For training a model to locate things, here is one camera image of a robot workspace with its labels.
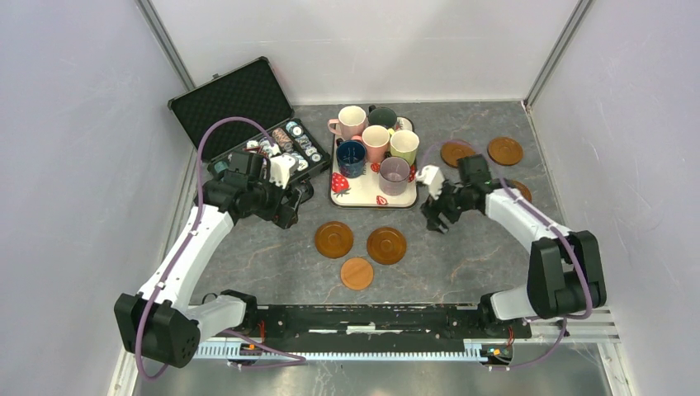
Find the dark brown wooden coaster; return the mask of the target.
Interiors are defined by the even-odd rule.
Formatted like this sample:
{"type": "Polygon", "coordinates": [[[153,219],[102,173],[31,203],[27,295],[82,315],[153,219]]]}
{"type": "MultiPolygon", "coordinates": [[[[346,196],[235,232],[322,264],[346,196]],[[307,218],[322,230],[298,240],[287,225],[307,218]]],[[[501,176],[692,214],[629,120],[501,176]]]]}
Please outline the dark brown wooden coaster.
{"type": "Polygon", "coordinates": [[[330,221],[320,225],[315,233],[315,247],[327,258],[344,257],[352,249],[354,235],[352,230],[339,221],[330,221]]]}
{"type": "Polygon", "coordinates": [[[527,186],[515,180],[508,180],[508,185],[515,187],[528,202],[532,203],[532,193],[527,186]]]}
{"type": "Polygon", "coordinates": [[[464,140],[451,140],[442,145],[440,155],[449,167],[458,168],[458,161],[475,155],[475,150],[464,140]]]}
{"type": "Polygon", "coordinates": [[[394,265],[404,257],[406,251],[405,236],[397,229],[381,227],[367,238],[367,253],[379,264],[394,265]]]}
{"type": "Polygon", "coordinates": [[[503,166],[516,165],[524,156],[521,144],[505,136],[492,139],[487,146],[487,152],[495,163],[503,166]]]}

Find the purple glass mug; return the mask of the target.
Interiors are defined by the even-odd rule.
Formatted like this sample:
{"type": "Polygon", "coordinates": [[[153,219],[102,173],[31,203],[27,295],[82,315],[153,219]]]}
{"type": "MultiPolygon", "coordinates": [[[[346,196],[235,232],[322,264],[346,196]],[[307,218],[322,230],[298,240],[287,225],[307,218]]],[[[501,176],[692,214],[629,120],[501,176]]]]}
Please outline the purple glass mug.
{"type": "Polygon", "coordinates": [[[400,157],[385,158],[379,168],[379,187],[388,196],[403,194],[408,186],[410,165],[400,157]]]}

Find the black poker chip case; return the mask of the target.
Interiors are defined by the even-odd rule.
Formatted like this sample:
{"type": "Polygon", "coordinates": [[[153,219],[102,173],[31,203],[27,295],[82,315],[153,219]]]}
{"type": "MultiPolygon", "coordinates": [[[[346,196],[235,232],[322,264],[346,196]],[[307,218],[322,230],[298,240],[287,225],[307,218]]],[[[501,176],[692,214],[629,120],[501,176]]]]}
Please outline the black poker chip case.
{"type": "Polygon", "coordinates": [[[189,139],[197,147],[215,122],[240,116],[264,128],[279,148],[299,161],[292,181],[316,177],[330,166],[331,156],[310,133],[286,97],[271,62],[259,57],[168,102],[189,139]]]}

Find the strawberry pattern white tray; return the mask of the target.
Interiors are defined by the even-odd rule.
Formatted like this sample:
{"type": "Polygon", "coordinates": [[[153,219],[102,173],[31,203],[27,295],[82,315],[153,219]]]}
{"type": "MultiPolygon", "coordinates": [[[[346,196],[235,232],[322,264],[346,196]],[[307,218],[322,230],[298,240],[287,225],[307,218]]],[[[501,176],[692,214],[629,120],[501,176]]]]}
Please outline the strawberry pattern white tray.
{"type": "MultiPolygon", "coordinates": [[[[355,136],[353,140],[363,144],[361,135],[355,136]]],[[[365,172],[362,176],[348,179],[341,175],[336,163],[336,149],[338,144],[343,141],[343,139],[336,138],[332,145],[332,167],[329,178],[329,198],[332,203],[342,208],[379,209],[408,209],[416,204],[418,188],[414,165],[410,166],[409,182],[406,191],[399,196],[388,196],[379,187],[379,168],[381,163],[369,163],[366,157],[365,172]]],[[[385,153],[385,158],[389,157],[392,157],[390,155],[390,143],[385,153]]]]}

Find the light brown wooden coaster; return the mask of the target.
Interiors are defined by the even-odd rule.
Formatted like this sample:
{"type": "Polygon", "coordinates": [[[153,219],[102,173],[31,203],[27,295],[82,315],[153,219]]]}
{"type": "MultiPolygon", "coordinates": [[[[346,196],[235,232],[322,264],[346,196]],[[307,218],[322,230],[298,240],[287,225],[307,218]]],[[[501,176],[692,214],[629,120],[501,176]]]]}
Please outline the light brown wooden coaster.
{"type": "Polygon", "coordinates": [[[374,280],[374,270],[365,258],[350,258],[341,266],[340,279],[351,290],[364,290],[374,280]]]}

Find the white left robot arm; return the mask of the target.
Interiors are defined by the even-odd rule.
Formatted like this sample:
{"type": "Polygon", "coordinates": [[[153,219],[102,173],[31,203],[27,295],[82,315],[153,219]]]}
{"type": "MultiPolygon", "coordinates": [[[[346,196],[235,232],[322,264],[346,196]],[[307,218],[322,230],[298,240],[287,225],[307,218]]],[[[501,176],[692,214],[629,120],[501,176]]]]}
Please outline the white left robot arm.
{"type": "Polygon", "coordinates": [[[156,272],[133,295],[121,294],[114,312],[121,340],[139,372],[152,360],[163,369],[182,368],[200,344],[228,330],[253,334],[259,325],[256,297],[225,290],[190,307],[196,283],[224,237],[242,218],[255,215],[282,229],[296,223],[306,188],[291,182],[297,160],[235,152],[219,176],[197,176],[195,204],[187,225],[156,272]]]}

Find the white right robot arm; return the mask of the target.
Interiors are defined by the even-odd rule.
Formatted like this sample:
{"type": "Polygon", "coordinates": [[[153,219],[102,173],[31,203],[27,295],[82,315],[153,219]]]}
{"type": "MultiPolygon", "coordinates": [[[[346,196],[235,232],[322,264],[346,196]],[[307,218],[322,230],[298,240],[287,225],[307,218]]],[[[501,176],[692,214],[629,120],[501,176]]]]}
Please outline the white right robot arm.
{"type": "Polygon", "coordinates": [[[460,181],[426,165],[416,174],[428,188],[421,212],[431,231],[446,233],[467,211],[478,211],[506,229],[529,255],[527,279],[510,290],[484,295],[476,323],[497,337],[515,319],[586,319],[607,302],[603,266],[596,237],[572,231],[530,203],[512,181],[493,177],[482,155],[458,161],[460,181]]]}

